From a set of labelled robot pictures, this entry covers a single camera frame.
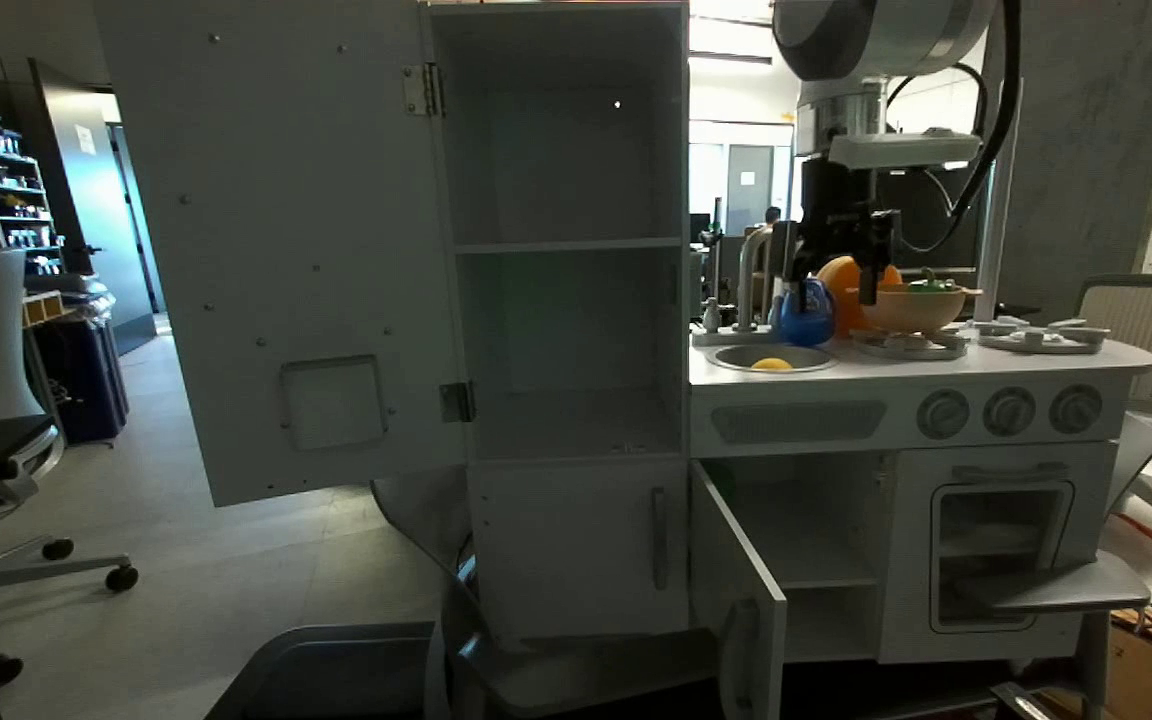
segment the shelf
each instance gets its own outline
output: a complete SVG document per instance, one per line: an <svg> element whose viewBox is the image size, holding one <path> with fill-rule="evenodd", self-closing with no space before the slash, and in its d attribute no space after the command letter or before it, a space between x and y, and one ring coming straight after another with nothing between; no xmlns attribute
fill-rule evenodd
<svg viewBox="0 0 1152 720"><path fill-rule="evenodd" d="M784 595L784 659L868 659L870 594Z"/></svg>
<svg viewBox="0 0 1152 720"><path fill-rule="evenodd" d="M834 523L826 523L815 504L804 504L790 491L775 496L778 499L737 496L729 504L784 589L804 594L874 584L868 559L851 548L846 535L838 535Z"/></svg>
<svg viewBox="0 0 1152 720"><path fill-rule="evenodd" d="M528 251L638 251L682 247L681 237L629 237L629 239L528 239L528 246L458 246L458 255L528 255Z"/></svg>
<svg viewBox="0 0 1152 720"><path fill-rule="evenodd" d="M681 453L675 409L651 393L479 395L484 462L658 455Z"/></svg>
<svg viewBox="0 0 1152 720"><path fill-rule="evenodd" d="M0 191L45 196L41 189L0 183Z"/></svg>
<svg viewBox="0 0 1152 720"><path fill-rule="evenodd" d="M0 159L2 159L2 164L41 164L41 159L31 159L31 155L7 155L7 151L0 151Z"/></svg>

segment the floor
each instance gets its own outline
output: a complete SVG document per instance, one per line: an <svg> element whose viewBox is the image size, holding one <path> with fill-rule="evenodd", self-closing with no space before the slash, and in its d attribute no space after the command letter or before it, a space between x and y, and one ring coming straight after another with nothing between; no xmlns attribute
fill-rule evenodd
<svg viewBox="0 0 1152 720"><path fill-rule="evenodd" d="M122 437L70 447L0 523L0 548L65 534L80 554L128 554L139 584L0 589L0 652L29 663L0 688L7 720L186 720L275 631L430 615L430 566L360 490L210 508L170 335L122 355L122 378ZM1152 584L1141 534L1110 520L1105 544Z"/></svg>

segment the cabinet handle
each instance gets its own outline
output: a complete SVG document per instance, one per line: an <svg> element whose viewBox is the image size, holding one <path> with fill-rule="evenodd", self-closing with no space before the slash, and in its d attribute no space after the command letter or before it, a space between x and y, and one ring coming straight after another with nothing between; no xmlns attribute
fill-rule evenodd
<svg viewBox="0 0 1152 720"><path fill-rule="evenodd" d="M651 490L651 581L669 589L669 490Z"/></svg>

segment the orange object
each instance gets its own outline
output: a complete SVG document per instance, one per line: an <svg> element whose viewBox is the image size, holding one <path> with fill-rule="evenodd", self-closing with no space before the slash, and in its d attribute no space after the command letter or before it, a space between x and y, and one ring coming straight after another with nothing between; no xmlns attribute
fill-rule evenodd
<svg viewBox="0 0 1152 720"><path fill-rule="evenodd" d="M834 255L815 274L815 279L831 296L831 335L862 335L868 322L859 312L859 265L851 255ZM880 289L905 289L894 265L885 268Z"/></svg>

